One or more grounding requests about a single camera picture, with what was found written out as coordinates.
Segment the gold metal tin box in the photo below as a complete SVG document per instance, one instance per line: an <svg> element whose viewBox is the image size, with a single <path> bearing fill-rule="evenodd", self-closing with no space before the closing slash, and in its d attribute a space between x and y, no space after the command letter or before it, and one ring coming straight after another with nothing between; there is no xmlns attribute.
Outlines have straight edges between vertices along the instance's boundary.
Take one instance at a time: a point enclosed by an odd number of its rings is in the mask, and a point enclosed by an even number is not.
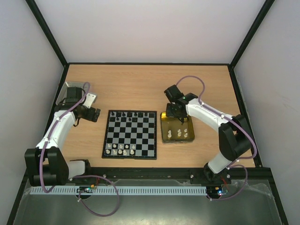
<svg viewBox="0 0 300 225"><path fill-rule="evenodd" d="M175 117L167 117L166 112L160 114L162 143L192 143L195 139L192 118L188 116L183 123Z"/></svg>

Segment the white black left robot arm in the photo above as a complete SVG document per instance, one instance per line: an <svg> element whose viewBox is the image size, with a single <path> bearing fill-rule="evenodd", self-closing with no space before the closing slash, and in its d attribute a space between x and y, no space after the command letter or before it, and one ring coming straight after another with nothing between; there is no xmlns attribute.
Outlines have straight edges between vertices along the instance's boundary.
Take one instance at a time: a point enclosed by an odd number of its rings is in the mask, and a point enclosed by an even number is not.
<svg viewBox="0 0 300 225"><path fill-rule="evenodd" d="M61 90L63 98L56 103L53 120L43 139L24 155L30 184L49 193L55 186L84 175L90 164L86 159L67 162L62 154L67 135L80 120L97 122L100 109L93 108L97 95L90 92L90 83L77 83Z"/></svg>

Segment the black silver chess board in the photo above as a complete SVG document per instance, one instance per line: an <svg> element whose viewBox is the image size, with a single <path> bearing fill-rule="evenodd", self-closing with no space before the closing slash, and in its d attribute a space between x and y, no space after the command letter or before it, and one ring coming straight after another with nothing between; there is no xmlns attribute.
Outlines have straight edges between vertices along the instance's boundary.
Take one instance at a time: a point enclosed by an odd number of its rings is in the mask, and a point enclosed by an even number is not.
<svg viewBox="0 0 300 225"><path fill-rule="evenodd" d="M125 112L126 117L119 117L116 121L117 112ZM132 121L127 122L127 113L132 113ZM134 113L143 113L143 117L137 117L137 122L133 122ZM148 113L149 122L143 122L144 113ZM113 155L112 150L126 150L127 155ZM135 151L135 155L130 155L130 150ZM109 110L103 144L102 158L122 158L122 159L157 159L157 112L156 111L134 111L134 110Z"/></svg>

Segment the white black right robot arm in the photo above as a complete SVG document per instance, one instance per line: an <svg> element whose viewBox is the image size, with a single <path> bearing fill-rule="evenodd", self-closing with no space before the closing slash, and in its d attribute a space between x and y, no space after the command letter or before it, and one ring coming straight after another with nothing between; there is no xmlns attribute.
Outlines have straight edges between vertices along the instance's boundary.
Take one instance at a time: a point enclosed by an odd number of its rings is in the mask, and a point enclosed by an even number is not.
<svg viewBox="0 0 300 225"><path fill-rule="evenodd" d="M251 159L257 155L257 147L243 115L232 116L203 102L193 93L184 95L176 85L164 91L169 100L167 117L180 122L188 116L197 118L218 133L219 153L204 166L204 177L208 183L216 183L221 172L240 159Z"/></svg>

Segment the silver metal tin lid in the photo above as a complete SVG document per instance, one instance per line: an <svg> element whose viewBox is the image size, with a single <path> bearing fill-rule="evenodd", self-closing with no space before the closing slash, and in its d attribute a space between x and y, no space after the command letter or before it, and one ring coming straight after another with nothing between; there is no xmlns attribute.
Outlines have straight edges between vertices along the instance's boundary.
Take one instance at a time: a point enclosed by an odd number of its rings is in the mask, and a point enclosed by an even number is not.
<svg viewBox="0 0 300 225"><path fill-rule="evenodd" d="M59 92L59 95L58 95L58 98L56 100L56 105L59 104L59 102L65 98L67 96L67 88L69 87L79 87L79 88L83 88L84 91L86 92L88 90L88 87L87 85L84 87L84 82L73 82L73 81L67 81L63 84L60 92Z"/></svg>

